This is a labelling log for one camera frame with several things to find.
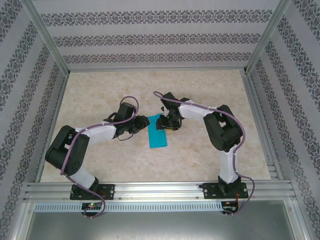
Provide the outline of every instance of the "marble surface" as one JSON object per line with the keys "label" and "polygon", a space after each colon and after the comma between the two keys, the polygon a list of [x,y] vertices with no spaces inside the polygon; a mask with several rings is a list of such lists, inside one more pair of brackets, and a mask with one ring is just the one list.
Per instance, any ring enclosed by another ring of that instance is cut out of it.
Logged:
{"label": "marble surface", "polygon": [[[172,92],[178,99],[187,97],[206,106],[228,105],[247,134],[239,150],[238,171],[255,180],[270,179],[238,70],[71,73],[53,137],[64,125],[84,128],[100,123],[127,95],[138,98],[139,115],[161,113],[162,104],[153,91]],[[185,119],[181,129],[167,131],[166,138],[167,147],[150,149],[145,128],[126,141],[106,140],[87,149],[83,164],[101,182],[217,180],[219,153],[204,125]],[[41,182],[67,181],[60,170],[45,163]]]}

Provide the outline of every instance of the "blue block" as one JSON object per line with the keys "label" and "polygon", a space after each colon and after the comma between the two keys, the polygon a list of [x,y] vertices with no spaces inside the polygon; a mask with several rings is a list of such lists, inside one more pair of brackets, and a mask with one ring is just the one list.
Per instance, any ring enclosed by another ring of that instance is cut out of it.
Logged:
{"label": "blue block", "polygon": [[154,116],[148,116],[148,119],[150,121],[150,124],[148,126],[148,134],[149,134],[149,145],[151,149],[162,148],[167,146],[166,131],[164,129],[157,130],[157,127],[156,127],[156,123],[160,115],[162,115],[162,113],[159,113]]}

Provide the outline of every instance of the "purple cable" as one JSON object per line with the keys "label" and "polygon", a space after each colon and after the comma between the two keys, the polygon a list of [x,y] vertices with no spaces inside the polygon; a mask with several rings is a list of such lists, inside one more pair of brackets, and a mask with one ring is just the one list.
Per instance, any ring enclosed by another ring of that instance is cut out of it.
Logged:
{"label": "purple cable", "polygon": [[233,216],[233,215],[237,215],[238,213],[240,213],[244,209],[244,207],[249,203],[250,199],[254,195],[255,188],[256,188],[255,181],[251,177],[241,175],[240,173],[237,172],[237,169],[236,169],[236,151],[245,143],[245,140],[246,140],[246,132],[245,132],[244,126],[241,124],[241,122],[235,116],[233,116],[230,113],[227,113],[225,111],[221,111],[219,109],[202,106],[202,105],[197,104],[197,103],[184,102],[184,101],[178,101],[178,100],[165,98],[164,95],[161,92],[158,92],[158,91],[154,91],[153,94],[156,97],[158,97],[160,99],[163,99],[163,100],[166,100],[166,101],[169,101],[169,102],[173,102],[173,103],[177,103],[177,104],[190,105],[190,106],[192,105],[192,106],[199,107],[201,109],[205,109],[205,110],[217,112],[217,113],[220,113],[220,114],[224,114],[224,115],[232,118],[239,125],[239,127],[242,130],[243,136],[242,136],[242,141],[239,143],[239,145],[233,151],[233,154],[232,154],[232,167],[233,167],[233,171],[235,172],[235,174],[237,176],[239,176],[240,178],[249,179],[252,182],[252,191],[251,191],[251,194],[249,195],[248,199],[246,200],[246,202],[243,204],[243,206],[237,212],[232,213],[231,215]]}
{"label": "purple cable", "polygon": [[85,188],[84,186],[81,186],[80,184],[78,184],[77,182],[75,182],[71,177],[69,177],[67,174],[65,174],[65,169],[66,169],[66,166],[67,166],[69,157],[70,157],[70,153],[71,153],[71,151],[72,151],[72,148],[73,148],[74,145],[75,145],[75,142],[76,142],[77,138],[78,138],[78,137],[80,136],[80,134],[82,134],[83,132],[85,132],[85,131],[87,131],[87,130],[89,130],[89,129],[94,129],[94,128],[101,127],[101,126],[124,124],[124,123],[126,123],[126,122],[134,119],[134,118],[136,117],[138,111],[139,111],[139,102],[138,102],[138,100],[137,100],[134,96],[125,96],[124,98],[121,99],[120,105],[121,105],[121,104],[123,103],[123,101],[124,101],[125,99],[127,99],[127,98],[130,98],[130,99],[134,99],[134,100],[135,100],[135,102],[136,102],[136,111],[135,111],[135,113],[134,113],[131,117],[129,117],[128,119],[123,120],[123,121],[99,123],[99,124],[95,124],[95,125],[92,125],[92,126],[88,126],[88,127],[84,128],[84,129],[80,130],[80,131],[74,136],[74,138],[73,138],[73,140],[72,140],[72,142],[71,142],[71,144],[70,144],[70,147],[69,147],[69,149],[68,149],[68,152],[66,153],[64,162],[63,162],[63,164],[62,164],[62,168],[61,168],[60,175],[64,175],[67,179],[69,179],[72,183],[74,183],[75,185],[77,185],[79,188],[85,190],[85,191],[88,192],[88,193],[91,193],[91,194],[97,196],[98,198],[101,199],[101,203],[103,203],[103,209],[102,209],[102,211],[100,211],[99,213],[97,213],[97,214],[94,215],[94,216],[88,217],[88,216],[86,215],[87,209],[85,209],[84,212],[83,212],[83,215],[84,215],[85,218],[94,219],[94,218],[96,218],[96,217],[99,217],[99,216],[106,210],[106,201],[104,200],[104,198],[103,198],[101,195],[95,193],[94,191],[89,190],[88,188]]}

